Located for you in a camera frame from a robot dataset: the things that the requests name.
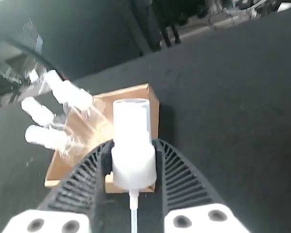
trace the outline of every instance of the white cap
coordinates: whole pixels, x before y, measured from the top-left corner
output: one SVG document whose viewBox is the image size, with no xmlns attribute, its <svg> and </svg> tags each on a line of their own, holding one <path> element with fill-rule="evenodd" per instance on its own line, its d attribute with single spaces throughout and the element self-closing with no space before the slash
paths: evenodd
<svg viewBox="0 0 291 233">
<path fill-rule="evenodd" d="M 52 90 L 53 96 L 61 104 L 67 102 L 67 93 L 63 88 L 63 80 L 55 70 L 51 70 L 44 75 L 44 80 Z"/>
<path fill-rule="evenodd" d="M 30 125 L 27 128 L 25 139 L 29 143 L 60 152 L 64 152 L 66 146 L 70 143 L 70 137 L 64 131 L 47 129 L 36 125 Z"/>
<path fill-rule="evenodd" d="M 33 97 L 26 97 L 21 102 L 21 108 L 32 117 L 34 122 L 41 126 L 51 124 L 55 118 L 55 115 L 51 110 L 46 106 L 41 105 Z"/>
<path fill-rule="evenodd" d="M 114 142 L 144 140 L 151 142 L 150 102 L 124 99 L 113 102 Z"/>
<path fill-rule="evenodd" d="M 29 74 L 29 79 L 33 83 L 39 79 L 39 75 L 35 69 L 33 69 Z"/>
<path fill-rule="evenodd" d="M 69 106 L 85 111 L 93 105 L 92 95 L 83 89 L 79 89 L 70 81 L 64 81 L 64 89 L 66 93 L 69 93 L 69 98 L 67 99 Z"/>
</svg>

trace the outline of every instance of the dark gray surface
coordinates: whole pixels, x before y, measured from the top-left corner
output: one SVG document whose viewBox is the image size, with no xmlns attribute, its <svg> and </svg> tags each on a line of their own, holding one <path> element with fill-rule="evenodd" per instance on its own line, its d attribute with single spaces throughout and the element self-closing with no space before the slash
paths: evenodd
<svg viewBox="0 0 291 233">
<path fill-rule="evenodd" d="M 98 94 L 146 82 L 162 104 L 160 138 L 196 165 L 249 230 L 291 233 L 291 10 L 77 84 Z M 50 95 L 39 100 L 59 109 Z M 19 104 L 0 109 L 0 230 L 48 192 L 51 152 L 25 143 L 30 124 Z M 160 202 L 144 198 L 139 230 L 161 232 Z M 119 205 L 108 216 L 113 231 L 129 229 Z"/>
</svg>

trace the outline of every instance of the pump cap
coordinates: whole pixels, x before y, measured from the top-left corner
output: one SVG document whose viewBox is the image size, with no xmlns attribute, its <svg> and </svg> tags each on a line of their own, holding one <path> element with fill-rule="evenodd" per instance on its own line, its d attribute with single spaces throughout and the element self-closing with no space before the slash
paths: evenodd
<svg viewBox="0 0 291 233">
<path fill-rule="evenodd" d="M 49 125 L 55 117 L 51 110 L 41 105 L 33 97 L 26 97 L 21 102 L 21 108 L 32 117 L 34 122 L 41 126 Z"/>
</svg>

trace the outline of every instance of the brown cardboard box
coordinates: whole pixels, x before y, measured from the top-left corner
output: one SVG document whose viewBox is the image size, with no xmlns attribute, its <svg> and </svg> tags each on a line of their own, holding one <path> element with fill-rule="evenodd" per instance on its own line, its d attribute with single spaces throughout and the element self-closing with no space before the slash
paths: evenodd
<svg viewBox="0 0 291 233">
<path fill-rule="evenodd" d="M 104 111 L 104 115 L 106 118 L 112 123 L 113 122 L 113 107 L 112 103 L 115 100 L 128 99 L 128 98 L 141 98 L 148 99 L 150 101 L 150 112 L 151 112 L 151 134 L 152 138 L 158 137 L 158 129 L 159 129 L 159 108 L 160 103 L 155 96 L 152 88 L 149 84 L 142 84 L 138 86 L 133 86 L 117 91 L 112 91 L 100 95 L 96 95 L 96 98 L 100 98 L 106 102 L 106 109 Z M 73 122 L 78 122 L 78 126 L 76 127 Z M 70 114 L 67 120 L 67 125 L 75 132 L 75 133 L 86 133 L 88 134 L 88 141 L 86 142 L 87 149 L 82 151 L 82 154 L 85 156 L 88 154 L 93 148 L 98 146 L 100 143 L 110 140 L 113 138 L 113 135 L 108 135 L 109 138 L 104 138 L 103 141 L 99 138 L 95 138 L 92 134 L 92 131 L 88 129 L 88 127 L 83 123 L 78 121 L 78 117 Z M 64 178 L 67 173 L 71 170 L 71 166 L 67 165 L 59 156 L 59 153 L 56 151 L 53 155 L 52 161 L 48 167 L 48 171 L 45 177 L 44 186 L 45 187 L 53 187 L 59 183 L 59 181 Z M 107 193 L 121 193 L 123 190 L 119 187 L 116 187 L 112 183 L 113 175 L 107 175 L 105 177 L 105 190 Z M 143 190 L 143 192 L 153 192 L 154 185 Z"/>
</svg>

